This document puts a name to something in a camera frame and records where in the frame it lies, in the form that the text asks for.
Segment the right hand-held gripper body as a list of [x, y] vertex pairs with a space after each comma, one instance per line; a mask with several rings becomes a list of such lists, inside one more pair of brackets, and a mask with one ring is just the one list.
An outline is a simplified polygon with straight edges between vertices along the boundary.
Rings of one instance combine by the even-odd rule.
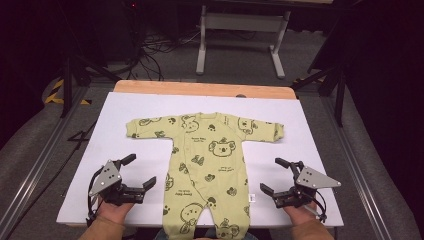
[[309, 166], [302, 161], [291, 162], [294, 185], [285, 192], [275, 193], [271, 197], [277, 208], [294, 206], [296, 208], [314, 202], [320, 209], [325, 209], [325, 202], [321, 204], [316, 195], [323, 188], [340, 187], [341, 183]]

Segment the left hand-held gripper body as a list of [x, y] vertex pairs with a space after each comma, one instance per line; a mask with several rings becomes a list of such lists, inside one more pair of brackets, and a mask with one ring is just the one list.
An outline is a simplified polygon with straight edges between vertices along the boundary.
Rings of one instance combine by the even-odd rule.
[[143, 202], [145, 195], [143, 188], [128, 187], [123, 184], [121, 167], [116, 167], [115, 161], [108, 160], [94, 173], [88, 189], [89, 206], [93, 206], [98, 197], [117, 206], [124, 203], [141, 204]]

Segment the green koala print baby romper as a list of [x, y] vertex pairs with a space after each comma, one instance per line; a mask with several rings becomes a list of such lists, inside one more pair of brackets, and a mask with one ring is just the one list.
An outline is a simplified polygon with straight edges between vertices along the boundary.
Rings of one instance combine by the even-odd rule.
[[126, 129], [132, 138], [172, 141], [162, 218], [167, 240], [193, 240], [204, 209], [211, 211], [218, 239], [245, 237], [250, 203], [242, 143], [276, 142], [284, 136], [281, 124], [195, 113], [134, 119]]

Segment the person's left hand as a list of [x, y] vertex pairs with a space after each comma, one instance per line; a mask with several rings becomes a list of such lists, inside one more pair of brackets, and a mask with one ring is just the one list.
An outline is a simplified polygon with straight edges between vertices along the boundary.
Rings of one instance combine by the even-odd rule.
[[120, 206], [117, 206], [112, 203], [107, 203], [102, 198], [99, 198], [97, 215], [111, 222], [123, 225], [127, 214], [130, 212], [133, 206], [133, 203], [124, 203]]

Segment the person's right hand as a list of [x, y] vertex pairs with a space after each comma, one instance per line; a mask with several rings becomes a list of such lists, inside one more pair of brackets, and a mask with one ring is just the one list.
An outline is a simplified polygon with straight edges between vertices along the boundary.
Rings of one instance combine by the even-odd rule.
[[311, 210], [315, 211], [316, 209], [317, 205], [314, 202], [298, 208], [294, 206], [287, 206], [283, 208], [294, 226], [315, 220], [316, 215], [312, 213]]

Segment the white board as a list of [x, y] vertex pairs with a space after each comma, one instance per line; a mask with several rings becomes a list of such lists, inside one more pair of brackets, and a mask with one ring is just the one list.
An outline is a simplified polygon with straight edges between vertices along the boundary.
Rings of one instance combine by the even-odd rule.
[[227, 113], [244, 118], [278, 122], [284, 137], [275, 143], [246, 141], [243, 153], [247, 164], [251, 226], [288, 226], [290, 220], [275, 208], [272, 198], [260, 190], [262, 183], [276, 192], [293, 185], [292, 171], [275, 163], [277, 157], [303, 162], [321, 173], [325, 171], [301, 103], [287, 99], [259, 99], [212, 96], [182, 96], [110, 93], [104, 103], [85, 153], [57, 216], [57, 222], [70, 226], [86, 225], [90, 179], [107, 161], [129, 154], [136, 159], [121, 168], [123, 183], [139, 187], [151, 177], [156, 185], [141, 205], [127, 215], [129, 226], [153, 227], [162, 224], [166, 172], [172, 151], [169, 139], [132, 139], [126, 136], [126, 123], [136, 118], [153, 118], [189, 113]]

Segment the black tape floor mark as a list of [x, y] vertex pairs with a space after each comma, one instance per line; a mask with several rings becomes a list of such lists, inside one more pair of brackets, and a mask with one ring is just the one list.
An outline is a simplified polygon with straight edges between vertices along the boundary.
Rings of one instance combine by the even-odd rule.
[[76, 149], [79, 149], [84, 142], [88, 142], [90, 140], [90, 134], [93, 131], [94, 127], [96, 125], [96, 122], [90, 125], [90, 127], [87, 130], [81, 130], [77, 132], [76, 134], [70, 136], [68, 138], [69, 142], [75, 142], [76, 143]]

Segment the black tripod stand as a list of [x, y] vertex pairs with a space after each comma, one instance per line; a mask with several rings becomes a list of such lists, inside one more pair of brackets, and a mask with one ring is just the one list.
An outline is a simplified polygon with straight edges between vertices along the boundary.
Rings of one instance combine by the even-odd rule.
[[76, 83], [83, 87], [87, 87], [91, 83], [87, 67], [112, 82], [117, 82], [119, 77], [84, 56], [61, 1], [55, 0], [58, 6], [58, 13], [62, 17], [61, 50], [63, 53], [64, 105], [61, 117], [65, 118], [73, 108], [73, 80], [76, 80]]
[[342, 65], [337, 65], [325, 70], [318, 71], [305, 79], [300, 79], [299, 81], [294, 81], [291, 85], [291, 88], [296, 91], [312, 82], [316, 82], [319, 79], [323, 79], [320, 87], [318, 88], [318, 93], [320, 96], [329, 97], [334, 89], [336, 91], [336, 100], [334, 107], [334, 118], [339, 127], [343, 126], [342, 123], [342, 111], [344, 103], [344, 93], [346, 87], [346, 78], [344, 74], [344, 67]]

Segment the yellow black hazard tape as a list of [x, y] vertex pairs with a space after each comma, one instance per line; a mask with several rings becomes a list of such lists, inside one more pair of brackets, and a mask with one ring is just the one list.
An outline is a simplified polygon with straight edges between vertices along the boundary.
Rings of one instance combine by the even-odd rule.
[[[55, 104], [64, 104], [64, 99], [63, 98], [58, 98], [57, 94], [60, 90], [60, 88], [63, 86], [64, 84], [64, 79], [59, 79], [52, 87], [50, 93], [48, 94], [47, 98], [45, 99], [44, 103], [49, 104], [49, 103], [55, 103]], [[80, 101], [81, 105], [91, 105], [92, 104], [92, 100], [90, 99], [83, 99]]]

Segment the wooden table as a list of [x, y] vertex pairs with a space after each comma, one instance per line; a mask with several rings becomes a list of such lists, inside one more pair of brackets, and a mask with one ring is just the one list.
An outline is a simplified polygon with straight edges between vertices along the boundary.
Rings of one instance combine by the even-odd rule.
[[291, 100], [296, 99], [295, 92], [290, 87], [141, 80], [120, 80], [115, 84], [114, 92], [218, 97], [243, 96], [245, 98]]

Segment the aluminium floor rail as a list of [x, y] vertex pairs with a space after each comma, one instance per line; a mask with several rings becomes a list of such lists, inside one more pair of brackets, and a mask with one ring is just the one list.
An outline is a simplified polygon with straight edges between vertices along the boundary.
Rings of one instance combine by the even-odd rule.
[[102, 104], [92, 88], [76, 98], [65, 117], [60, 104], [45, 104], [0, 150], [0, 240], [76, 234], [56, 222], [82, 154], [69, 138], [92, 124]]
[[334, 110], [331, 100], [327, 97], [324, 97], [321, 99], [321, 102], [326, 114], [328, 115], [332, 129], [335, 131], [337, 139], [341, 144], [341, 147], [345, 154], [345, 162], [348, 171], [350, 172], [350, 175], [353, 179], [356, 190], [359, 194], [359, 198], [361, 199], [362, 205], [365, 209], [365, 212], [368, 216], [368, 219], [377, 237], [377, 240], [393, 240], [391, 234], [388, 231], [387, 225], [380, 213], [380, 209], [376, 204], [374, 195], [371, 192], [371, 189], [365, 179], [365, 176], [360, 169], [352, 146], [343, 128], [338, 125], [338, 122], [334, 117]]

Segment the grey metal stand frame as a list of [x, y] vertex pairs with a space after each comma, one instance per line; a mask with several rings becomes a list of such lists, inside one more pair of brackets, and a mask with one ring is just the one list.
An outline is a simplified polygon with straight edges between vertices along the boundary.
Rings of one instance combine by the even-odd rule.
[[290, 16], [290, 11], [285, 11], [281, 16], [213, 13], [209, 12], [207, 7], [203, 5], [200, 16], [200, 46], [198, 50], [196, 73], [198, 75], [204, 73], [207, 29], [273, 32], [277, 34], [277, 38], [275, 43], [269, 46], [269, 51], [277, 77], [279, 79], [284, 79], [286, 74], [279, 56], [279, 51]]

